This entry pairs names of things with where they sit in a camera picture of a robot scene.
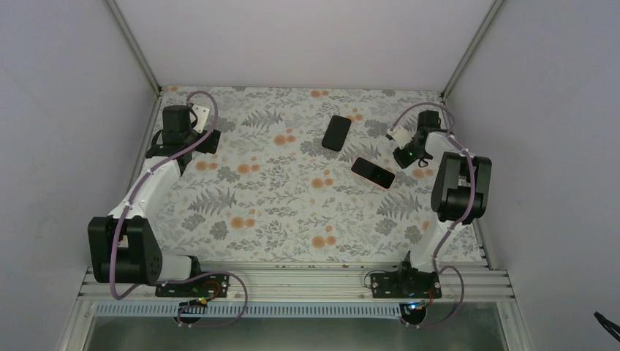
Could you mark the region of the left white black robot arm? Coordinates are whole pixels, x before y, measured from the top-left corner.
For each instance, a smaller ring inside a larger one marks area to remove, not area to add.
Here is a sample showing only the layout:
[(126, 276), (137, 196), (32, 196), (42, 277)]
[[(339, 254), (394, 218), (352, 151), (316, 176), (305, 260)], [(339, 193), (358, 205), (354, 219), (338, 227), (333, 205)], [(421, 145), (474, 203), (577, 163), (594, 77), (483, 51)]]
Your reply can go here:
[(149, 284), (174, 281), (186, 296), (203, 288), (197, 259), (165, 254), (150, 221), (172, 185), (192, 161), (193, 151), (216, 153), (220, 131), (211, 109), (194, 103), (165, 107), (163, 127), (145, 154), (143, 169), (125, 198), (87, 233), (93, 274), (99, 283)]

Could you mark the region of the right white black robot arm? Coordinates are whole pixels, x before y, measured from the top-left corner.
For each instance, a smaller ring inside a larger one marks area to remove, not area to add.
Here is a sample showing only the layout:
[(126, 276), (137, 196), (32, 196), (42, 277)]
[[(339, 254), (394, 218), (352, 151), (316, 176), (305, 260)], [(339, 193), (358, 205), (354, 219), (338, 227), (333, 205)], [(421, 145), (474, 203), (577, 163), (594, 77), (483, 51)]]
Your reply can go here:
[(443, 128), (438, 111), (420, 112), (413, 132), (402, 125), (404, 116), (401, 114), (387, 131), (387, 137), (396, 143), (393, 155), (398, 166), (439, 163), (431, 191), (433, 216), (420, 242), (407, 254), (407, 261), (410, 268), (438, 273), (439, 257), (449, 243), (486, 211), (492, 162), (473, 155), (450, 128)]

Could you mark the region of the black smartphone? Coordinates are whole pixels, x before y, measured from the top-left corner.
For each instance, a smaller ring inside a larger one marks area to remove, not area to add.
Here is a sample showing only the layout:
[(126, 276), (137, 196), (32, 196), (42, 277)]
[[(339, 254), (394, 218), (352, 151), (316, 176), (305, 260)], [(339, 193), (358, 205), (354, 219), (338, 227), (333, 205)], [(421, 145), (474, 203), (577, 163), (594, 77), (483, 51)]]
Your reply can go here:
[(391, 188), (396, 179), (394, 173), (362, 157), (358, 157), (353, 162), (351, 171), (383, 189)]

